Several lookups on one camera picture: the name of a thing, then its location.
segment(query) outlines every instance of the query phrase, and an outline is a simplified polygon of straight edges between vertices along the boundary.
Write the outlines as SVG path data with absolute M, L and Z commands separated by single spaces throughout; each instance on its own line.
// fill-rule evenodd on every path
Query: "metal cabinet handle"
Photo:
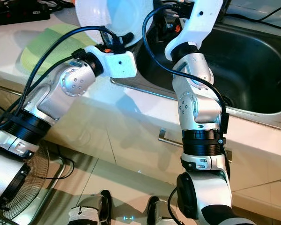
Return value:
M 176 142 L 176 141 L 172 141 L 170 139 L 167 139 L 164 136 L 165 136 L 165 130 L 164 129 L 160 129 L 159 136 L 158 136 L 158 140 L 159 141 L 165 142 L 165 143 L 168 143 L 168 144 L 171 144 L 171 145 L 174 145 L 176 147 L 183 148 L 183 144 L 181 144 L 179 142 Z
M 159 136 L 158 136 L 159 141 L 174 145 L 176 147 L 183 148 L 182 143 L 167 139 L 164 136 L 165 136 L 165 130 L 160 129 Z M 229 163 L 232 163 L 232 151 L 226 150 L 226 154 L 227 154 L 227 158 L 228 158 Z
M 16 91 L 16 90 L 12 90 L 12 89 L 9 89 L 9 88 L 3 87 L 3 86 L 0 86 L 0 90 L 8 92 L 8 93 L 12 93 L 14 95 L 22 96 L 21 92 Z

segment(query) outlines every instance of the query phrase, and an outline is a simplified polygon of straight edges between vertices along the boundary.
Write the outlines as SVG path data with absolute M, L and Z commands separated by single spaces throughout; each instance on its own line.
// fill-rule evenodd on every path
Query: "cabinet door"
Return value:
M 144 175 L 176 184 L 183 172 L 182 148 L 158 140 L 161 127 L 152 117 L 114 113 L 107 131 L 116 164 Z M 167 124 L 167 138 L 181 142 L 180 126 Z
M 76 100 L 69 112 L 53 126 L 46 140 L 115 163 L 106 131 L 105 111 Z

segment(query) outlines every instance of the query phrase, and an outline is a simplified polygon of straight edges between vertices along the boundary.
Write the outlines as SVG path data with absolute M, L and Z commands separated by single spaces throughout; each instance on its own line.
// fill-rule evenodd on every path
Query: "sink basin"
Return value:
M 150 38 L 153 32 L 149 32 L 148 40 L 154 40 Z M 158 60 L 172 68 L 164 56 L 167 43 L 150 44 Z M 281 129 L 281 37 L 218 24 L 203 41 L 200 52 L 231 115 Z M 143 43 L 138 43 L 134 55 L 137 76 L 112 82 L 176 99 L 172 74 L 151 60 Z
M 273 43 L 225 27 L 216 27 L 203 41 L 200 51 L 227 106 L 256 113 L 281 111 L 281 40 L 269 41 Z M 164 56 L 166 44 L 154 44 L 151 48 L 159 61 L 172 68 L 172 62 Z M 144 45 L 136 62 L 146 80 L 173 90 L 172 74 L 151 60 Z

